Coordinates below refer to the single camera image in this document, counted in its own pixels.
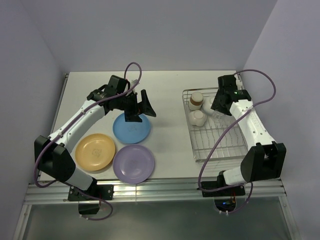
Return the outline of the blue plastic plate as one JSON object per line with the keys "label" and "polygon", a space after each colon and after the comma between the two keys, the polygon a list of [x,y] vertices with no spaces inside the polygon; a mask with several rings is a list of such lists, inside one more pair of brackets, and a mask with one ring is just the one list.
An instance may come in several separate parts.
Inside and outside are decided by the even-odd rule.
{"label": "blue plastic plate", "polygon": [[143,141],[151,131],[151,123],[146,115],[139,116],[142,122],[126,122],[125,114],[120,114],[113,122],[114,136],[124,144],[136,144]]}

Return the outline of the brown white ceramic cup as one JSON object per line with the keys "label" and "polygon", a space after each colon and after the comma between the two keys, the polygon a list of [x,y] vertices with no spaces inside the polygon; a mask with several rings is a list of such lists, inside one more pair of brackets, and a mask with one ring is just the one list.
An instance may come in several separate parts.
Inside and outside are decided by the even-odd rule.
{"label": "brown white ceramic cup", "polygon": [[188,107],[191,111],[200,110],[204,101],[203,94],[195,91],[191,94],[188,102]]}

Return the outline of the flower patterned small dish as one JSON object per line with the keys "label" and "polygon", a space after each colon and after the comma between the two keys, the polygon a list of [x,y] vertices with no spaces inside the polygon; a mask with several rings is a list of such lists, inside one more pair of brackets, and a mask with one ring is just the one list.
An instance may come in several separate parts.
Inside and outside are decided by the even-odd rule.
{"label": "flower patterned small dish", "polygon": [[207,121],[207,115],[201,110],[191,111],[188,114],[188,120],[192,126],[203,127]]}

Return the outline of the purple plastic plate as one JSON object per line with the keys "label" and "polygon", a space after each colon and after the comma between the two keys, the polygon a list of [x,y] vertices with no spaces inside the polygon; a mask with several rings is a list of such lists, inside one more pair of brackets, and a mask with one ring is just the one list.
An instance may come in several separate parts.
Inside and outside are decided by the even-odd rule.
{"label": "purple plastic plate", "polygon": [[155,157],[145,146],[131,144],[115,154],[112,167],[120,181],[135,185],[151,176],[155,168]]}

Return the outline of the orange plastic plate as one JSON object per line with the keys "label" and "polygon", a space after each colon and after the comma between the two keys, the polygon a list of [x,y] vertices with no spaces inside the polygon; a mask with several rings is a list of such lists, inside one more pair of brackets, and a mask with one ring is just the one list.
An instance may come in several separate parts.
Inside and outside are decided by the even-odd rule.
{"label": "orange plastic plate", "polygon": [[84,137],[76,146],[75,161],[85,171],[100,171],[108,166],[116,154],[112,138],[102,133]]}

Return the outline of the small clear glass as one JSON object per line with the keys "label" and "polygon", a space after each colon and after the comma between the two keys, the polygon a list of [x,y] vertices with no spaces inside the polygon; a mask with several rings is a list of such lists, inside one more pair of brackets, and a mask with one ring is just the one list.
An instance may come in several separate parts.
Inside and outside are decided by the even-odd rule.
{"label": "small clear glass", "polygon": [[214,121],[224,121],[225,120],[225,115],[219,111],[215,111],[212,114],[212,118]]}

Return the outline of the white ceramic bowl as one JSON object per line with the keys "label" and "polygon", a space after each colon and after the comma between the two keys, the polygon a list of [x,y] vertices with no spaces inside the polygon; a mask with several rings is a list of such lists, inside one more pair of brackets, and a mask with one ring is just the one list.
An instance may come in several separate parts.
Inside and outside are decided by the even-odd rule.
{"label": "white ceramic bowl", "polygon": [[214,114],[214,112],[215,112],[211,108],[212,104],[213,104],[213,101],[214,101],[214,97],[213,96],[208,96],[208,97],[205,97],[203,99],[203,103],[202,103],[201,109],[207,116],[212,116]]}

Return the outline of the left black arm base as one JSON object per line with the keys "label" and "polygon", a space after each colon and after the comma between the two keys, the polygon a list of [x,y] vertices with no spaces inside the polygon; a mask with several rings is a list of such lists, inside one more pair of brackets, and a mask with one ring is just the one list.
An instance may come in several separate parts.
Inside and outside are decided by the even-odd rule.
{"label": "left black arm base", "polygon": [[[81,217],[92,221],[99,221],[109,218],[113,213],[113,206],[108,202],[113,199],[114,186],[112,184],[97,184],[88,190],[79,190],[74,186],[69,188],[67,200],[69,202],[78,202],[78,213]],[[94,218],[102,205],[110,208],[110,212],[105,217]]]}

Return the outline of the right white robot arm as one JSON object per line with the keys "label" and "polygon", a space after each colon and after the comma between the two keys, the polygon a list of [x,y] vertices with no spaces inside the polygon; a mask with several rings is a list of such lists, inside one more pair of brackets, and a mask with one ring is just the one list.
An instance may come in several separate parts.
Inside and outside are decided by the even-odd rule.
{"label": "right white robot arm", "polygon": [[211,109],[237,121],[248,149],[239,167],[219,174],[216,189],[220,194],[229,194],[237,184],[281,176],[287,149],[268,133],[257,115],[249,92],[238,89],[234,75],[218,77],[218,90]]}

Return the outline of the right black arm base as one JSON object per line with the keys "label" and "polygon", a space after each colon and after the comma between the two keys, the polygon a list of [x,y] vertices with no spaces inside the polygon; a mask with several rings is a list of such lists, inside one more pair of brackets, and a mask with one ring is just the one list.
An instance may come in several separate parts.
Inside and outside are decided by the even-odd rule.
{"label": "right black arm base", "polygon": [[201,190],[203,198],[218,198],[214,200],[214,204],[220,214],[233,212],[237,206],[236,198],[246,194],[243,185],[220,189],[227,187],[223,174],[218,175],[216,180],[201,181],[200,185],[202,189],[206,190]]}

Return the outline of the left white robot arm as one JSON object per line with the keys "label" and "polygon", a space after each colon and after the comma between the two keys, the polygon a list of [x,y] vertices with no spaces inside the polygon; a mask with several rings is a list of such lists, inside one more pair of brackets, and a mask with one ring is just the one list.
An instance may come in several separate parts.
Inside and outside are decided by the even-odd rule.
{"label": "left white robot arm", "polygon": [[93,90],[76,114],[50,136],[40,135],[34,142],[35,171],[79,189],[79,194],[91,200],[98,193],[97,180],[77,168],[71,152],[80,138],[112,110],[124,112],[126,122],[142,122],[141,114],[155,117],[146,90],[141,101],[134,92],[135,84],[112,75],[108,84]]}

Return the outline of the aluminium mounting rail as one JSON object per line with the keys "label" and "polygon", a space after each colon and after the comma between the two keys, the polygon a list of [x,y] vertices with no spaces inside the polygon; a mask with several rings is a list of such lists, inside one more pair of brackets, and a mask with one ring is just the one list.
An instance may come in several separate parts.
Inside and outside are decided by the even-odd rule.
{"label": "aluminium mounting rail", "polygon": [[[203,200],[198,190],[196,178],[151,179],[140,184],[126,184],[119,180],[101,180],[98,185],[113,185],[111,203],[121,202],[161,202]],[[24,205],[69,204],[69,187],[54,183],[47,188],[29,185],[24,197]],[[285,197],[287,195],[280,179],[253,183],[253,198]]]}

